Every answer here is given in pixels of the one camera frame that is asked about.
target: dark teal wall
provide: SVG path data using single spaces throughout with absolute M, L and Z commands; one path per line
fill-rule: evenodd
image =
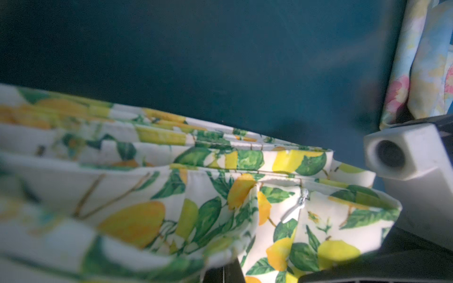
M 335 149 L 363 166 L 405 1 L 5 1 L 0 82 Z

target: floral fabric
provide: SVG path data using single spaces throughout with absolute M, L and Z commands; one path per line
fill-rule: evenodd
M 381 129 L 395 123 L 406 101 L 416 119 L 447 113 L 452 101 L 445 90 L 452 30 L 452 0 L 439 5 L 431 0 L 407 2 Z
M 0 135 L 9 281 L 199 282 L 239 257 L 247 282 L 294 282 L 401 210 L 330 149 L 147 108 L 0 85 Z

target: pink flower print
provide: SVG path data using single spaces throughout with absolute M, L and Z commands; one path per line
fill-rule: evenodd
M 445 93 L 453 94 L 453 66 L 448 69 L 445 77 Z
M 396 81 L 393 81 L 386 94 L 386 110 L 390 113 L 395 113 L 401 105 L 403 105 L 409 90 L 409 77 L 407 75 L 400 76 Z

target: round hole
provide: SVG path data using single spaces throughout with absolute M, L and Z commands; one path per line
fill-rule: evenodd
M 389 140 L 383 140 L 378 143 L 377 156 L 388 167 L 400 168 L 405 163 L 403 150 Z

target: white plastic part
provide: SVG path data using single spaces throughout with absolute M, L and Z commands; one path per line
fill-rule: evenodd
M 382 162 L 377 147 L 383 140 L 401 148 L 404 165 Z M 364 146 L 367 166 L 403 205 L 396 226 L 453 250 L 453 169 L 435 125 L 386 129 L 366 136 Z

